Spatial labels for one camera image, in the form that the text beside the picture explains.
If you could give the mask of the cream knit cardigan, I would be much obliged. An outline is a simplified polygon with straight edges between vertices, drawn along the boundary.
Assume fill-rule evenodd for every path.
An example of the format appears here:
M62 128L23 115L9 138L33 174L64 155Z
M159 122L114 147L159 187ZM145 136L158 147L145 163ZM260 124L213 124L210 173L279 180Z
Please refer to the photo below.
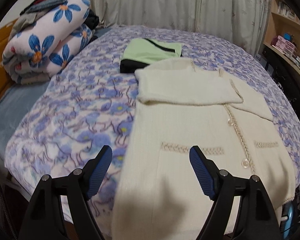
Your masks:
M135 72L133 128L117 186L113 239L195 239L212 201L189 160L192 146L236 177L260 177L276 211L295 194L295 171L262 94L191 59Z

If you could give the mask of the pile of dark clothes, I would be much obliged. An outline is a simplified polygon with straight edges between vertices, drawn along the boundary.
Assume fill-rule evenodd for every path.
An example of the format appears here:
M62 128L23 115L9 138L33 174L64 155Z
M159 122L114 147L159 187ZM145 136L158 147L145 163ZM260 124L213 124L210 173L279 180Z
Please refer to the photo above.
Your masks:
M67 0L34 0L19 14L19 18L11 29L8 41L17 35L17 33L35 23L52 9L58 10L58 8L61 5L65 5L66 2Z

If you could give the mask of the purple floral fleece blanket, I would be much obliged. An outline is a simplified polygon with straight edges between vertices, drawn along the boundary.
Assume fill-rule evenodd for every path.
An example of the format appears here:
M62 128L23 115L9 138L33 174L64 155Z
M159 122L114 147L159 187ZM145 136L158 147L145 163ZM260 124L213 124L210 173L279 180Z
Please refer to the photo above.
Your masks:
M180 43L182 55L198 67L223 69L262 93L300 183L300 121L281 89L250 54L215 36L136 25L111 29L87 45L51 79L22 118L7 143L5 166L28 193L44 174L65 176L84 166L103 145L111 146L113 162L92 202L98 226L111 236L115 191L138 94L135 76L120 73L119 64L126 46L138 37Z

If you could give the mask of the blue grey pillow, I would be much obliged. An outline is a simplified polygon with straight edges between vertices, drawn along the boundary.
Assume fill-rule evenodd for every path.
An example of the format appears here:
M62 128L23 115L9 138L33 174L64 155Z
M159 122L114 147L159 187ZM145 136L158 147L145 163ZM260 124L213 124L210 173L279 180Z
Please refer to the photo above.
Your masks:
M0 99L0 158L5 157L6 145L23 117L44 94L48 82L13 85Z

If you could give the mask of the green and black garment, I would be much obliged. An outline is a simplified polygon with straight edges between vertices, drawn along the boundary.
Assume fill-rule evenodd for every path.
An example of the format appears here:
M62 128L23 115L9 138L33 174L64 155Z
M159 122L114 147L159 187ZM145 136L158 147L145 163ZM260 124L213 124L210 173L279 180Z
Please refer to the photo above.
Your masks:
M182 44L162 42L151 38L134 38L126 46L121 60L120 73L133 74L155 62L182 57Z

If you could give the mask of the folded blue flower blanket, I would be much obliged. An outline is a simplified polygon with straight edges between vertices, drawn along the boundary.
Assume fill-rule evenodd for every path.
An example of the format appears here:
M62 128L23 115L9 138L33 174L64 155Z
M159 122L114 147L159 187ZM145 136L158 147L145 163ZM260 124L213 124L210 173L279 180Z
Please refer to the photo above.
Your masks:
M11 79L27 85L60 73L93 35L89 11L89 0L66 0L10 38L2 66Z

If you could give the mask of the pink drawer organizer box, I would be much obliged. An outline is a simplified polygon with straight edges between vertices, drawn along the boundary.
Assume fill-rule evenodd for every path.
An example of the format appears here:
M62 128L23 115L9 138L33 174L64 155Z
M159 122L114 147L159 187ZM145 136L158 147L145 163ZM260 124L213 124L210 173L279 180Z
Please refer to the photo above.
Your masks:
M272 39L271 45L276 47L282 53L292 57L296 57L298 55L298 49L296 46L280 35L277 35Z

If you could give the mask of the blue small box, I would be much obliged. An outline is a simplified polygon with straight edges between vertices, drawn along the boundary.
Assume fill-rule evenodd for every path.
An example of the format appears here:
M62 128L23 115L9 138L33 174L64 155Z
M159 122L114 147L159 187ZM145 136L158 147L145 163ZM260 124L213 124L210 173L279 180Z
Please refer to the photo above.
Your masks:
M290 35L289 33L284 33L283 38L288 41L291 41L293 39L292 35Z

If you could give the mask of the wooden shelf desk unit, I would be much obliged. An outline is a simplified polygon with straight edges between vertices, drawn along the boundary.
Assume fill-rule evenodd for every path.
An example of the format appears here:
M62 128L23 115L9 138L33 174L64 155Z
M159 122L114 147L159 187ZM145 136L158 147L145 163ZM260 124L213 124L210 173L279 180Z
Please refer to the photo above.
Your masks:
M283 37L288 34L292 38L292 43L296 44L298 57L300 57L300 20L295 13L290 10L285 0L271 0L268 25L264 36L263 44L276 53L279 57L290 65L297 77L300 78L300 64L297 64L283 49L273 45L273 39L277 36Z

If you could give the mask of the grey patterned curtain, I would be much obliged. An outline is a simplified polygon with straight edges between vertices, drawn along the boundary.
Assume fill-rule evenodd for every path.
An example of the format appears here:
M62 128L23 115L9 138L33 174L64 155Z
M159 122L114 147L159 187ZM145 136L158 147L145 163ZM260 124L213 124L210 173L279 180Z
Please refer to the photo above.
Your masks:
M254 55L264 38L271 0L90 0L108 25L144 25L223 38Z

